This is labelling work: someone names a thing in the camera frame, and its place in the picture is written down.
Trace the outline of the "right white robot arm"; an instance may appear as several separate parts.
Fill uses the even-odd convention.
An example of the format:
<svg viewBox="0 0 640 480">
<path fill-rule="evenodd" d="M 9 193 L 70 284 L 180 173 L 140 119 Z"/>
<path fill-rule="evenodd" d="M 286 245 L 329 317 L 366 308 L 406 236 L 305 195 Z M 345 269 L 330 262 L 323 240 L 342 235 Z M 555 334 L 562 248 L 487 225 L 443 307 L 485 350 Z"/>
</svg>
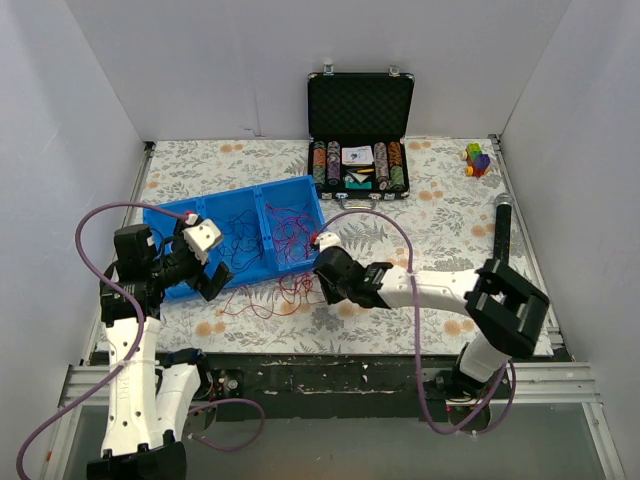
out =
<svg viewBox="0 0 640 480">
<path fill-rule="evenodd" d="M 548 296 L 499 259 L 477 270 L 418 272 L 389 262 L 363 266 L 343 248 L 329 247 L 313 264 L 328 304 L 348 300 L 365 309 L 417 306 L 465 315 L 479 329 L 442 390 L 475 397 L 508 360 L 534 354 L 550 306 Z"/>
</svg>

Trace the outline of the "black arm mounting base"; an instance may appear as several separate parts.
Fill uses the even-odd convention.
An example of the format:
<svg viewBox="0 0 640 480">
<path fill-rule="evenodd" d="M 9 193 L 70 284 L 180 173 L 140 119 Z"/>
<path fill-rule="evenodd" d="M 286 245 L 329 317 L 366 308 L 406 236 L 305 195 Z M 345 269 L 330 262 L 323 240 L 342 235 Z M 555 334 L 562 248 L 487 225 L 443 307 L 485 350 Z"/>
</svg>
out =
<svg viewBox="0 0 640 480">
<path fill-rule="evenodd" d="M 417 381 L 430 381 L 454 364 L 451 356 L 422 359 L 416 375 L 411 355 L 228 354 L 205 355 L 194 405 L 245 398 L 272 419 L 425 420 Z"/>
</svg>

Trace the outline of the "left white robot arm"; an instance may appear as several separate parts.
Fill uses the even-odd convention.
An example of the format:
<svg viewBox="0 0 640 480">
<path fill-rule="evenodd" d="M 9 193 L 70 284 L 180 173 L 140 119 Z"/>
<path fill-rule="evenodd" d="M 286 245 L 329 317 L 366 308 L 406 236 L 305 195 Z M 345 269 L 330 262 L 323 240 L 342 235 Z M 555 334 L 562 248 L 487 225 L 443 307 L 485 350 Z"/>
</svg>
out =
<svg viewBox="0 0 640 480">
<path fill-rule="evenodd" d="M 88 463 L 89 479 L 183 479 L 181 441 L 191 400 L 213 386 L 203 353 L 180 350 L 156 364 L 160 307 L 180 283 L 210 301 L 232 279 L 225 263 L 207 274 L 209 253 L 224 236 L 211 220 L 177 221 L 157 242 L 147 224 L 117 230 L 117 259 L 100 282 L 101 321 L 109 344 L 109 411 L 100 457 Z"/>
</svg>

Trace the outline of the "blue plastic divided bin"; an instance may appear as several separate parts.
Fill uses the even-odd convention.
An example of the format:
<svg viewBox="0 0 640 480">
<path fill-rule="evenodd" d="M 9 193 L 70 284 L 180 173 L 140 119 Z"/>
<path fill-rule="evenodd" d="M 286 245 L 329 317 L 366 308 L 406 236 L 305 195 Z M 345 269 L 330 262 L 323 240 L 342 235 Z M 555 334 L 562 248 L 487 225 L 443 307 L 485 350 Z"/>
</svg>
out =
<svg viewBox="0 0 640 480">
<path fill-rule="evenodd" d="M 311 269 L 310 246 L 325 223 L 310 176 L 269 182 L 165 203 L 163 209 L 211 219 L 224 240 L 209 253 L 211 274 L 223 261 L 234 274 L 229 288 Z"/>
</svg>

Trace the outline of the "playing card deck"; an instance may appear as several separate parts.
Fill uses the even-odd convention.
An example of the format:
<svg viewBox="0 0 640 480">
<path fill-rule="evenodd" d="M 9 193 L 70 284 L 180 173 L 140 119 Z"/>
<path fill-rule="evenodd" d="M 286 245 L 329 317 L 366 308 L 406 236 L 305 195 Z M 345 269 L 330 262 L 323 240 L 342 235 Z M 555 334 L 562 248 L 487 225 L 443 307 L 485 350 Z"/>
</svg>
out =
<svg viewBox="0 0 640 480">
<path fill-rule="evenodd" d="M 341 162 L 344 166 L 366 166 L 374 163 L 370 145 L 341 149 Z"/>
</svg>

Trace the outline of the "black poker chip case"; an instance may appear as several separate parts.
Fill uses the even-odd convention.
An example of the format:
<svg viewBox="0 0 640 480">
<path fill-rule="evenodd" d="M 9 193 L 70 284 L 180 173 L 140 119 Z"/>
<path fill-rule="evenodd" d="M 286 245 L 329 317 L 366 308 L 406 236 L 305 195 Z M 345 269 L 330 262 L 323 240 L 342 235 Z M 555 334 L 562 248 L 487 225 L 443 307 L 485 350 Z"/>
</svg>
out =
<svg viewBox="0 0 640 480">
<path fill-rule="evenodd" d="M 378 73 L 336 73 L 331 65 L 307 79 L 307 171 L 322 200 L 405 200 L 410 194 L 405 138 L 414 75 L 392 66 Z M 370 145 L 374 163 L 344 166 L 341 149 Z"/>
</svg>

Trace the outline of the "black handheld microphone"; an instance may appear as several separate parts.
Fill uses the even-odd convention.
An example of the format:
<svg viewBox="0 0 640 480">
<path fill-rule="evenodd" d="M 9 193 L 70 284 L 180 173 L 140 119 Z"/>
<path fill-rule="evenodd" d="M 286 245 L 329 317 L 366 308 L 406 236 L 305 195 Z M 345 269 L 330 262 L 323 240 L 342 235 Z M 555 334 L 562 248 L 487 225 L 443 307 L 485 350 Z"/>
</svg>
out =
<svg viewBox="0 0 640 480">
<path fill-rule="evenodd" d="M 510 259 L 513 199 L 502 193 L 495 198 L 493 258 L 508 264 Z"/>
</svg>

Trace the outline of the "colourful toy block train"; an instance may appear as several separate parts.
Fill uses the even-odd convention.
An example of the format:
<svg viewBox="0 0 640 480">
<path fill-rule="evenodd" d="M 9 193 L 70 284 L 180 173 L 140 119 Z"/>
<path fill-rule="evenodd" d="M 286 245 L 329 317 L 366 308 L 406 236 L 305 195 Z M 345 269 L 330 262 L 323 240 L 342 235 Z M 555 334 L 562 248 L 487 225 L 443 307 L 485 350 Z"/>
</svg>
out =
<svg viewBox="0 0 640 480">
<path fill-rule="evenodd" d="M 469 177 L 480 178 L 484 176 L 491 164 L 489 155 L 483 152 L 478 143 L 469 143 L 465 149 L 459 152 L 459 157 L 466 163 L 465 174 Z"/>
</svg>

